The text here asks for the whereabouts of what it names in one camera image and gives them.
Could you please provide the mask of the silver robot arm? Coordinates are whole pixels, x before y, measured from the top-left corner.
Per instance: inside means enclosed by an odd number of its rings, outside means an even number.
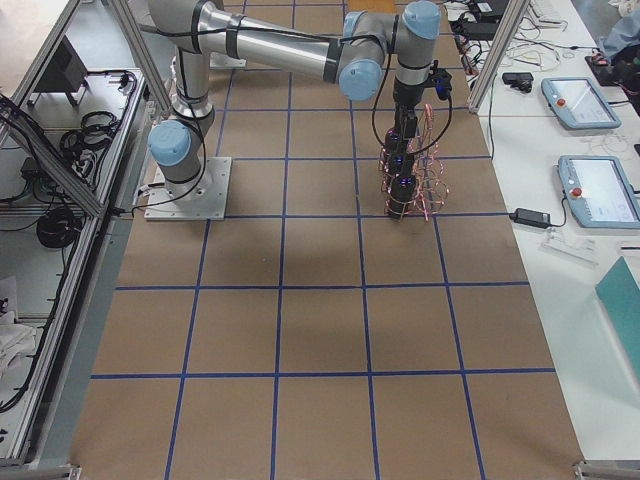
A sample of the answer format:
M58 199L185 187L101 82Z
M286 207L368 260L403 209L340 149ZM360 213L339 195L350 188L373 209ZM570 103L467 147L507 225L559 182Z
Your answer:
M184 118L206 118L209 57L255 61L292 73L336 83L350 101L373 97L383 79L382 64L395 58L394 125L382 144L386 186L394 201L407 203L417 191L415 108L434 85L433 53L440 33L440 9L414 1L401 14L351 12L339 37L307 34L225 11L219 1L151 1L155 32L176 47L174 112Z

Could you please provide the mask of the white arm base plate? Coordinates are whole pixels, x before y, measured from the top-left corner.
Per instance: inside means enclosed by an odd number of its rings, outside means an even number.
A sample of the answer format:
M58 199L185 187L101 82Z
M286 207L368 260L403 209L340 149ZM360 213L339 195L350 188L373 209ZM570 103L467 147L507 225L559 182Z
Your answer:
M212 70L244 69L247 62L226 54L212 52L210 54L210 68Z
M161 185L150 190L144 217L150 221L223 220L231 168L231 157L207 157L204 175L179 185L167 182L157 166L154 182Z

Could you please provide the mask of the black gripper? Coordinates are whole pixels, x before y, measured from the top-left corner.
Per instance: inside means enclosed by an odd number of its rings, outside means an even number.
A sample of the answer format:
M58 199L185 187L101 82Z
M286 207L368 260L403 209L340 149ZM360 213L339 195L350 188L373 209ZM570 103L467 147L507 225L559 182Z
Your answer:
M427 80L409 84L400 78L400 71L396 72L393 83L394 123L402 140L412 140L416 135L415 108L421 102L426 87Z

